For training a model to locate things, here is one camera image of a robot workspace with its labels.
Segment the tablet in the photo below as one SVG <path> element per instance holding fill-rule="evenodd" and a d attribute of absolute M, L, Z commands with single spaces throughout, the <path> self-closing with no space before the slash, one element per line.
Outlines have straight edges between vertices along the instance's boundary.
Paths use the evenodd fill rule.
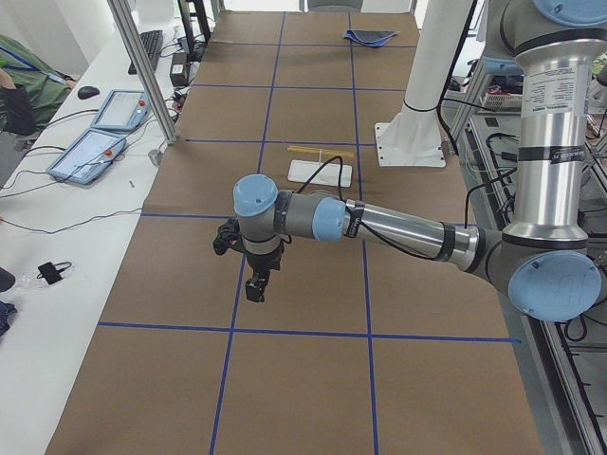
<path fill-rule="evenodd" d="M 124 151 L 126 137 L 89 128 L 53 163 L 46 173 L 65 182 L 89 185 Z"/>
<path fill-rule="evenodd" d="M 91 127 L 104 131 L 133 131 L 147 115 L 149 103 L 147 95 L 141 91 L 112 90 L 93 118 Z"/>

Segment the metal frame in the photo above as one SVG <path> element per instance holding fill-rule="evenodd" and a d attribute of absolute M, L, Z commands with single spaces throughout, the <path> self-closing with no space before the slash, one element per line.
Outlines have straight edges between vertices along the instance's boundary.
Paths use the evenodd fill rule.
<path fill-rule="evenodd" d="M 139 33 L 133 16 L 131 16 L 131 9 L 128 6 L 126 0 L 107 0 L 107 3 L 112 10 L 116 26 L 126 47 L 126 51 L 137 70 L 139 80 L 143 84 L 143 88 L 147 93 L 152 110 L 156 115 L 156 120 L 162 134 L 164 135 L 167 144 L 173 145 L 177 140 L 177 132 L 169 112 L 164 103 L 164 98 L 160 92 L 160 87 L 156 80 L 154 70 L 150 64 L 150 59 L 147 56 L 143 43 L 139 38 Z"/>

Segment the black cable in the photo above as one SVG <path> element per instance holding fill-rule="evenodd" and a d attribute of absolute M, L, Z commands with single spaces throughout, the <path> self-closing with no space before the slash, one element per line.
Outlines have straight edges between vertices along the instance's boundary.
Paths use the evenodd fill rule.
<path fill-rule="evenodd" d="M 596 209 L 596 210 L 580 210 L 582 213 L 596 213 L 598 211 L 604 211 L 607 210 L 607 207 L 603 207 L 602 209 Z"/>
<path fill-rule="evenodd" d="M 449 90 L 449 85 L 451 82 L 451 76 L 453 75 L 453 70 L 457 65 L 457 59 L 459 59 L 460 54 L 462 53 L 462 49 L 464 48 L 464 44 L 466 43 L 466 39 L 468 38 L 468 30 L 470 28 L 470 24 L 472 23 L 472 19 L 474 17 L 474 12 L 476 10 L 477 0 L 472 0 L 470 5 L 470 10 L 468 12 L 468 17 L 466 18 L 466 23 L 464 24 L 464 28 L 462 29 L 462 33 L 459 37 L 459 42 L 457 43 L 457 48 L 455 49 L 455 54 L 453 55 L 453 59 L 451 60 L 451 68 L 449 73 L 447 74 L 447 78 L 445 79 L 445 84 L 443 85 L 443 91 L 438 100 L 438 105 L 436 106 L 436 114 L 438 115 L 438 121 L 447 133 L 447 137 L 449 138 L 449 142 L 451 143 L 451 147 L 453 148 L 453 152 L 456 155 L 459 155 L 459 149 L 457 148 L 457 144 L 455 143 L 455 138 L 451 134 L 451 128 L 443 118 L 442 108 L 443 101 L 445 100 L 445 95 L 447 94 L 447 90 Z"/>
<path fill-rule="evenodd" d="M 506 178 L 509 175 L 514 174 L 516 171 L 517 171 L 517 168 L 513 168 L 513 169 L 511 169 L 510 171 L 508 171 L 506 173 L 503 173 L 503 174 L 501 174 L 501 175 L 499 175 L 499 176 L 497 176 L 495 178 L 492 178 L 491 180 L 488 180 L 485 183 L 481 183 L 480 185 L 476 185 L 476 186 L 474 186 L 474 187 L 472 187 L 472 188 L 470 188 L 468 190 L 468 192 L 466 193 L 466 205 L 465 205 L 465 208 L 464 208 L 464 228 L 468 227 L 468 210 L 469 210 L 470 196 L 472 195 L 472 193 L 475 192 L 476 190 L 480 189 L 480 188 L 486 187 L 487 185 L 490 185 L 492 183 L 498 182 L 501 179 Z"/>
<path fill-rule="evenodd" d="M 56 264 L 53 264 L 53 267 L 55 267 L 55 269 L 57 269 L 57 273 L 63 273 L 63 272 L 65 272 L 66 270 L 69 270 L 69 269 L 70 269 L 71 267 L 73 267 L 73 266 L 74 266 L 74 264 L 73 264 L 73 263 L 71 263 L 70 261 L 64 261 L 64 262 L 62 262 L 62 263 L 56 263 Z M 42 279 L 42 278 L 43 278 L 43 274 L 42 274 L 42 273 L 39 273 L 39 274 L 36 276 L 36 278 L 37 278 L 38 280 Z"/>
<path fill-rule="evenodd" d="M 36 172 L 36 171 L 19 171 L 19 172 L 18 172 L 18 173 L 17 173 L 17 174 L 14 176 L 14 178 L 13 178 L 13 180 L 12 180 L 12 183 L 11 183 L 11 184 L 10 184 L 10 185 L 8 185 L 8 186 L 6 186 L 6 187 L 0 187 L 0 190 L 10 190 L 12 187 L 14 187 L 14 186 L 15 186 L 15 183 L 17 183 L 17 179 L 18 179 L 19 175 L 20 175 L 20 174 L 22 174 L 22 173 L 34 173 L 34 174 L 37 174 L 37 175 L 41 175 L 41 174 L 43 174 L 43 173 L 39 173 L 39 172 Z"/>
<path fill-rule="evenodd" d="M 48 128 L 49 126 L 54 125 L 55 123 L 57 123 L 57 122 L 59 122 L 61 120 L 65 120 L 66 118 L 74 117 L 74 116 L 77 116 L 79 114 L 85 114 L 85 113 L 88 113 L 88 112 L 99 112 L 99 109 L 84 109 L 83 111 L 72 112 L 71 114 L 67 114 L 66 116 L 56 118 L 53 121 L 51 121 L 50 123 L 47 123 L 46 126 L 45 126 L 45 129 Z"/>
<path fill-rule="evenodd" d="M 588 336 L 588 326 L 586 325 L 586 321 L 584 320 L 584 318 L 584 315 L 579 315 L 579 318 L 576 318 L 579 319 L 579 323 L 581 324 L 581 335 L 579 337 L 572 337 L 569 333 L 569 330 L 571 329 L 571 323 L 575 319 L 570 319 L 565 322 L 565 325 L 562 329 L 562 333 L 565 335 L 565 338 L 567 338 L 569 341 L 573 341 L 574 343 L 578 343 L 580 341 L 583 341 Z"/>
<path fill-rule="evenodd" d="M 405 102 L 405 106 L 407 106 L 412 111 L 416 111 L 416 112 L 431 112 L 431 111 L 436 110 L 436 108 L 438 107 L 438 104 L 437 104 L 434 107 L 431 107 L 429 109 L 419 109 L 417 107 L 410 106 L 409 103 L 407 103 L 407 101 L 404 101 L 404 102 Z"/>
<path fill-rule="evenodd" d="M 603 116 L 600 118 L 600 125 L 598 126 L 598 137 L 601 136 L 600 132 L 603 129 L 603 123 L 605 121 L 605 116 L 607 115 L 607 107 L 605 108 L 605 112 L 603 112 Z"/>
<path fill-rule="evenodd" d="M 340 173 L 338 174 L 338 193 L 339 193 L 341 202 L 345 203 L 346 201 L 343 199 L 343 194 L 342 194 L 342 190 L 341 190 L 341 175 L 342 175 L 342 171 L 343 171 L 343 158 L 339 155 L 332 156 L 331 158 L 327 159 L 324 163 L 322 163 L 322 165 L 300 186 L 300 188 L 296 191 L 296 193 L 300 194 L 310 184 L 310 182 L 312 180 L 314 180 L 314 177 L 316 177 L 322 171 L 322 169 L 324 169 L 329 163 L 331 163 L 333 161 L 339 161 L 339 163 L 340 163 Z M 347 206 L 345 207 L 345 209 L 350 214 L 350 216 L 353 215 L 352 211 Z M 385 243 L 388 246 L 391 246 L 394 249 L 397 249 L 398 251 L 400 251 L 402 253 L 405 253 L 409 256 L 413 256 L 414 258 L 422 259 L 425 261 L 434 261 L 434 259 L 435 259 L 435 258 L 430 258 L 428 256 L 423 256 L 421 254 L 417 254 L 415 252 L 408 251 L 407 249 L 403 248 L 402 246 L 395 244 L 393 241 L 391 241 L 384 235 L 375 231 L 373 228 L 368 226 L 362 220 L 360 220 L 360 225 L 363 226 L 364 228 L 366 228 L 369 232 L 371 232 L 381 242 Z"/>
<path fill-rule="evenodd" d="M 20 229 L 23 229 L 23 230 L 27 230 L 29 232 L 39 232 L 39 233 L 42 233 L 42 234 L 53 235 L 53 234 L 57 234 L 59 232 L 63 232 L 64 230 L 68 230 L 68 229 L 72 229 L 72 228 L 78 228 L 80 226 L 83 226 L 83 225 L 85 225 L 87 223 L 91 223 L 91 222 L 96 221 L 96 220 L 102 220 L 102 219 L 110 218 L 112 216 L 117 216 L 117 215 L 123 215 L 123 214 L 125 215 L 125 214 L 135 213 L 136 211 L 140 211 L 140 210 L 141 210 L 141 208 L 132 209 L 132 210 L 119 210 L 119 211 L 115 211 L 114 213 L 110 213 L 108 215 L 95 215 L 95 216 L 90 217 L 88 220 L 81 221 L 80 223 L 75 223 L 75 224 L 73 224 L 71 226 L 61 227 L 61 228 L 56 229 L 56 230 L 45 230 L 45 229 L 38 229 L 38 228 L 35 228 L 35 227 L 21 226 L 21 225 L 17 225 L 16 223 L 12 223 L 11 221 L 8 221 L 8 220 L 6 220 L 4 218 L 0 218 L 0 224 L 6 223 L 7 225 L 11 225 L 11 226 L 13 226 L 15 228 L 20 228 Z"/>
<path fill-rule="evenodd" d="M 98 155 L 96 155 L 95 157 L 91 158 L 88 162 L 77 166 L 76 169 L 67 177 L 59 179 L 59 180 L 55 180 L 53 182 L 50 183 L 46 183 L 44 185 L 41 185 L 39 187 L 34 187 L 34 188 L 30 188 L 29 190 L 24 190 L 24 191 L 20 191 L 20 192 L 13 192 L 11 194 L 5 194 L 0 196 L 0 199 L 6 199 L 7 197 L 14 197 L 14 196 L 20 196 L 22 194 L 27 194 L 28 192 L 32 192 L 32 191 L 37 191 L 37 190 L 41 190 L 42 188 L 46 188 L 46 187 L 50 187 L 51 185 L 56 185 L 58 183 L 64 183 L 66 181 L 68 181 L 72 176 L 76 175 L 76 173 L 81 170 L 84 166 L 93 166 L 95 164 L 100 164 L 100 163 L 95 163 L 93 162 L 93 160 L 98 159 L 99 157 L 103 156 L 103 153 L 100 153 Z"/>
<path fill-rule="evenodd" d="M 459 102 L 459 103 L 465 104 L 467 106 L 478 107 L 479 109 L 483 109 L 485 111 L 498 112 L 495 109 L 489 109 L 488 107 L 482 106 L 480 104 L 475 104 L 473 102 L 468 102 L 468 101 L 464 101 L 464 100 L 456 100 L 455 98 L 444 98 L 444 101 Z"/>
<path fill-rule="evenodd" d="M 602 320 L 597 320 L 594 318 L 589 317 L 588 315 L 583 315 L 585 318 L 590 319 L 591 321 L 595 322 L 598 325 L 602 325 L 603 327 L 607 327 L 607 322 L 603 322 Z"/>
<path fill-rule="evenodd" d="M 30 152 L 33 152 L 35 150 L 41 150 L 41 149 L 55 149 L 55 150 L 59 150 L 61 152 L 65 152 L 65 147 L 59 147 L 57 145 L 40 145 L 38 147 L 33 147 L 29 150 L 27 150 L 22 156 L 21 159 L 25 158 L 26 156 L 29 155 Z"/>
<path fill-rule="evenodd" d="M 132 146 L 134 146 L 135 144 L 137 144 L 140 140 L 142 140 L 145 137 L 145 132 L 148 129 L 148 126 L 150 126 L 150 124 L 152 123 L 152 121 L 157 121 L 156 117 L 150 117 L 148 118 L 145 122 L 141 123 L 139 125 L 139 127 L 133 131 L 132 133 L 130 133 L 129 135 L 127 135 L 126 137 L 132 136 L 134 133 L 136 133 L 141 127 L 143 127 L 143 131 L 141 132 L 141 135 L 135 139 L 133 142 L 126 144 L 126 146 L 124 147 L 124 150 L 122 150 L 122 153 L 124 154 L 124 152 L 126 152 L 129 148 L 131 148 Z"/>
<path fill-rule="evenodd" d="M 314 180 L 314 177 L 316 177 L 319 173 L 321 173 L 321 171 L 324 168 L 326 168 L 326 166 L 329 163 L 332 163 L 333 161 L 339 161 L 339 163 L 340 163 L 340 173 L 338 175 L 338 193 L 340 195 L 340 200 L 343 201 L 343 195 L 341 193 L 341 173 L 343 171 L 343 158 L 339 155 L 331 156 L 329 159 L 324 161 L 322 163 L 322 165 L 312 175 L 310 175 L 310 177 L 305 182 L 303 182 L 303 184 L 300 186 L 300 188 L 295 192 L 297 194 L 301 194 L 302 191 L 305 190 L 305 188 L 312 182 L 312 180 Z"/>

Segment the white pole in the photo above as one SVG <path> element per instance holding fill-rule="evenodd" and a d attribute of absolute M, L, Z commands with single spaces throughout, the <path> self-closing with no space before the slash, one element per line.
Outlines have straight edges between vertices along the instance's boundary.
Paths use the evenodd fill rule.
<path fill-rule="evenodd" d="M 379 166 L 445 166 L 435 110 L 473 0 L 431 0 L 401 111 L 376 124 Z"/>

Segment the black device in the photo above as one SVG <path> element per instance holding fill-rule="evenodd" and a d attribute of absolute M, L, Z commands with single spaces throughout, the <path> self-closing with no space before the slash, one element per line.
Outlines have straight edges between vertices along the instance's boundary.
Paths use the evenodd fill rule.
<path fill-rule="evenodd" d="M 173 87 L 185 87 L 190 82 L 190 65 L 188 54 L 176 52 L 171 62 L 171 83 Z"/>
<path fill-rule="evenodd" d="M 15 284 L 15 277 L 0 267 L 0 292 L 8 291 Z"/>
<path fill-rule="evenodd" d="M 197 42 L 193 35 L 192 29 L 192 17 L 190 15 L 189 3 L 193 3 L 194 9 L 196 10 L 196 18 L 200 31 L 205 37 L 205 43 Z M 186 34 L 187 48 L 186 51 L 188 62 L 200 62 L 202 60 L 202 54 L 205 51 L 205 47 L 211 38 L 211 30 L 209 29 L 209 23 L 207 21 L 207 13 L 202 0 L 178 0 L 177 5 L 179 6 L 179 14 L 181 15 L 181 23 L 183 24 L 183 30 Z"/>
<path fill-rule="evenodd" d="M 152 69 L 156 70 L 158 60 L 160 59 L 160 50 L 162 49 L 162 30 L 144 31 L 139 34 L 139 38 L 141 38 L 143 48 L 145 48 L 145 52 L 148 54 Z M 129 66 L 129 74 L 137 74 L 133 62 Z"/>
<path fill-rule="evenodd" d="M 93 87 L 92 85 L 85 85 L 78 90 L 78 98 L 81 100 L 88 100 L 95 95 L 99 95 L 99 88 Z"/>
<path fill-rule="evenodd" d="M 44 278 L 48 284 L 60 282 L 64 278 L 61 276 L 61 272 L 57 270 L 54 263 L 44 263 L 39 265 L 38 270 L 40 270 L 39 278 Z"/>

